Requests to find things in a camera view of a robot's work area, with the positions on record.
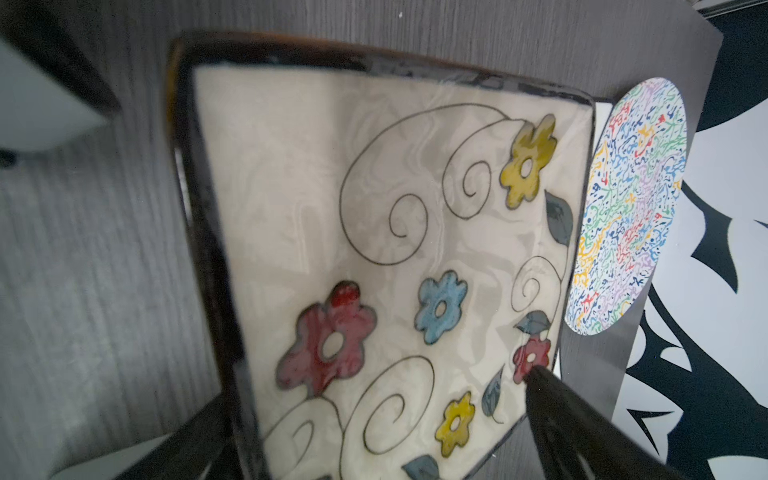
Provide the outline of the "round speckled plate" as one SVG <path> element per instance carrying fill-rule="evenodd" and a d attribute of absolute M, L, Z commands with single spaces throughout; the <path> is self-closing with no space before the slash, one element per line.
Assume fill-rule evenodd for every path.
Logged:
<path fill-rule="evenodd" d="M 575 333 L 610 328 L 649 282 L 675 217 L 687 149 L 686 109 L 672 81 L 645 80 L 613 106 L 594 149 L 565 312 Z"/>

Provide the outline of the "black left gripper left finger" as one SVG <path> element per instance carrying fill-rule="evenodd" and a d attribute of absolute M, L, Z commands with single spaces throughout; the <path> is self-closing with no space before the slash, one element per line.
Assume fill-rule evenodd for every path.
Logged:
<path fill-rule="evenodd" d="M 222 395 L 116 479 L 239 479 L 240 464 Z"/>

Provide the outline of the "white square plate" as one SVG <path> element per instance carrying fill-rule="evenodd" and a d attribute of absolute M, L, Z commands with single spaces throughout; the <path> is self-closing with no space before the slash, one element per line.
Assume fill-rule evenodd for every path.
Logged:
<path fill-rule="evenodd" d="M 595 102 L 595 128 L 591 142 L 591 153 L 595 154 L 598 148 L 601 135 L 607 125 L 614 103 L 611 101 L 599 100 Z"/>

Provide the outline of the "white rectangular case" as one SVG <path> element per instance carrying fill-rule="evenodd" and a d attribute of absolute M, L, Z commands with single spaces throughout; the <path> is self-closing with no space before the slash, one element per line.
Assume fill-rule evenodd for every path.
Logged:
<path fill-rule="evenodd" d="M 1 166 L 60 147 L 120 111 L 111 90 L 67 86 L 7 39 L 1 40 Z"/>

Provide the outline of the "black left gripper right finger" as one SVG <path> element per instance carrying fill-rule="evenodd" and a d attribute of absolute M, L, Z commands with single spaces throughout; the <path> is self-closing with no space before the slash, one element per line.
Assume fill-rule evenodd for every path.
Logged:
<path fill-rule="evenodd" d="M 526 409 L 547 479 L 681 479 L 548 369 L 525 376 Z"/>

